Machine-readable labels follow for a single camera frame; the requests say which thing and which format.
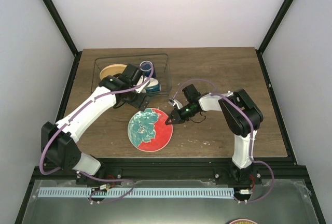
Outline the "white and blue bowl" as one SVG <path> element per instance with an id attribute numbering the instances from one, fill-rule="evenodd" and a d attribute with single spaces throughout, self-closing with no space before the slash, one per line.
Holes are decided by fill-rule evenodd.
<path id="1" fill-rule="evenodd" d="M 155 78 L 151 78 L 150 81 L 147 83 L 147 86 L 144 88 L 145 93 L 156 94 L 160 91 L 161 91 L 160 82 Z"/>

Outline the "pink plate underneath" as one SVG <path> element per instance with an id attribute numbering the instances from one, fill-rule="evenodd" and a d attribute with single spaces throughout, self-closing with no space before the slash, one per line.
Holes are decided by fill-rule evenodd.
<path id="1" fill-rule="evenodd" d="M 128 123 L 129 141 L 143 152 L 162 150 L 170 142 L 173 134 L 173 126 L 166 124 L 167 119 L 168 115 L 157 108 L 138 111 Z"/>

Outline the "dark blue ceramic mug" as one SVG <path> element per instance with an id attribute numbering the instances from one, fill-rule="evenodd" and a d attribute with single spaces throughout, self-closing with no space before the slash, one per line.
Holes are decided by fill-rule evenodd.
<path id="1" fill-rule="evenodd" d="M 140 63 L 140 69 L 145 77 L 151 76 L 151 78 L 156 78 L 156 70 L 151 61 L 142 61 Z"/>

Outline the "orange plate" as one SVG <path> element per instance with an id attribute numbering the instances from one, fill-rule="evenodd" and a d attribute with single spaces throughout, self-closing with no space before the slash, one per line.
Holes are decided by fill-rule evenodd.
<path id="1" fill-rule="evenodd" d="M 121 74 L 125 68 L 127 67 L 127 65 L 124 64 L 112 64 L 112 65 L 108 65 L 105 68 L 103 68 L 100 71 L 100 80 L 102 80 L 103 78 L 111 75 L 114 76 L 116 74 Z"/>

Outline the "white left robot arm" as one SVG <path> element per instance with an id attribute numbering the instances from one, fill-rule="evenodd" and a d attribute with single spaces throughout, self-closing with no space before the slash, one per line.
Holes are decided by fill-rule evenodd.
<path id="1" fill-rule="evenodd" d="M 144 76 L 129 83 L 109 76 L 72 113 L 55 124 L 45 123 L 41 129 L 40 172 L 49 175 L 58 170 L 75 170 L 87 175 L 92 183 L 101 184 L 106 178 L 101 162 L 81 152 L 77 142 L 89 126 L 120 100 L 127 100 L 138 109 L 128 124 L 131 144 L 145 152 L 166 147 L 172 138 L 173 126 L 165 124 L 165 112 L 147 107 L 149 99 L 143 91 L 149 82 Z"/>

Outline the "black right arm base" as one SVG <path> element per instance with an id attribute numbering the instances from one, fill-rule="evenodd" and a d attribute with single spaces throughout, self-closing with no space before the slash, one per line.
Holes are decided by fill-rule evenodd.
<path id="1" fill-rule="evenodd" d="M 250 165 L 244 169 L 240 169 L 234 164 L 214 168 L 214 175 L 216 180 L 229 186 L 244 186 L 251 183 L 254 183 L 255 185 L 261 185 L 262 180 L 261 178 L 257 177 L 258 173 L 259 171 L 253 165 Z"/>

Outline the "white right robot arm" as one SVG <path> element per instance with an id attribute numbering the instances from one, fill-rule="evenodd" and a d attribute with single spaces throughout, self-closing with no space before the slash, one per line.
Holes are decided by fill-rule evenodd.
<path id="1" fill-rule="evenodd" d="M 226 94 L 198 92 L 193 84 L 182 90 L 187 105 L 178 100 L 169 99 L 173 110 L 169 114 L 166 125 L 182 124 L 196 114 L 207 111 L 223 113 L 230 131 L 234 134 L 234 153 L 232 161 L 236 166 L 230 171 L 230 177 L 236 184 L 242 184 L 249 178 L 249 167 L 253 159 L 255 136 L 264 120 L 261 110 L 244 89 Z"/>

